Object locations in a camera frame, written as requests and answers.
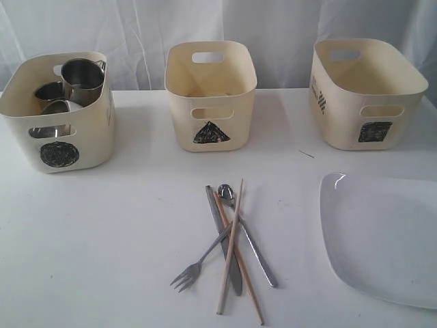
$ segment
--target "stainless steel cup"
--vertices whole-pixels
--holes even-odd
[[[82,106],[70,101],[55,100],[44,108],[41,115],[67,113],[69,111],[77,111],[81,108]],[[70,133],[69,124],[44,126],[40,128],[31,128],[29,130],[30,136],[36,139],[61,137],[62,135],[69,135]]]
[[[84,107],[99,99],[104,82],[105,62],[76,58],[61,68],[64,95]]]
[[[64,99],[64,89],[61,81],[50,82],[40,86],[33,95],[38,99],[41,109],[55,100]]]

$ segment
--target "square plate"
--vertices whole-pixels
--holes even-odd
[[[328,174],[320,217],[330,263],[347,285],[437,309],[437,182]]]

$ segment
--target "wooden chopstick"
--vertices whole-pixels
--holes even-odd
[[[227,219],[226,212],[223,208],[223,205],[221,204],[221,199],[216,191],[214,192],[214,198],[216,200],[218,211],[220,212],[220,216],[221,216],[221,219],[223,221],[223,224],[226,227],[227,225],[229,225],[229,221]],[[241,269],[241,274],[243,276],[244,285],[246,286],[247,291],[249,293],[249,296],[251,297],[253,306],[255,306],[255,310],[258,314],[258,318],[259,318],[259,321],[260,321],[261,326],[262,326],[264,324],[264,318],[263,318],[262,313],[261,313],[261,308],[259,306],[255,291],[252,287],[252,283],[251,283],[251,280],[249,278],[249,273],[247,272],[246,265],[244,264],[243,257],[241,256],[240,250],[238,249],[237,245],[235,245],[234,253],[235,253],[235,257],[237,258],[238,265],[240,266],[240,269]]]
[[[232,258],[231,255],[232,255],[232,252],[234,251],[235,235],[236,235],[236,231],[237,231],[238,218],[239,218],[238,212],[240,212],[242,191],[243,191],[243,179],[241,179],[240,193],[238,194],[234,222],[232,222],[231,236],[229,237],[229,246],[227,247],[225,270],[223,271],[223,280],[222,280],[221,289],[220,289],[220,299],[218,300],[218,306],[217,306],[217,311],[216,311],[216,313],[218,315],[222,315],[223,310],[225,309],[227,280],[229,277],[229,268],[231,267],[231,258]]]

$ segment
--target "storage bin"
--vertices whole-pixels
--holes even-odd
[[[197,53],[223,60],[194,62]],[[237,42],[189,42],[169,52],[165,88],[179,145],[191,152],[235,150],[249,138],[257,77]]]
[[[342,150],[394,146],[428,82],[393,46],[373,39],[314,46],[309,103],[323,138]]]
[[[21,150],[38,171],[45,173],[85,169],[111,157],[114,142],[115,109],[109,85],[108,66],[100,98],[77,111],[39,115],[41,107],[33,92],[52,81],[60,81],[55,70],[73,58],[92,61],[106,57],[97,52],[43,55],[20,65],[0,98],[5,118]],[[70,135],[36,139],[29,131],[46,126],[70,125]]]

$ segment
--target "white table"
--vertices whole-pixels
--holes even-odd
[[[215,314],[224,259],[178,294],[169,282],[217,232],[205,186],[246,179],[243,211],[277,274],[269,287],[240,236],[271,327],[437,327],[437,312],[347,287],[330,267],[319,185],[329,172],[437,180],[437,112],[421,103],[401,143],[344,152],[322,140],[307,90],[258,90],[249,143],[189,153],[165,92],[114,92],[113,158],[93,169],[35,172],[0,120],[0,327],[256,327],[246,290]],[[311,158],[300,152],[314,156]]]

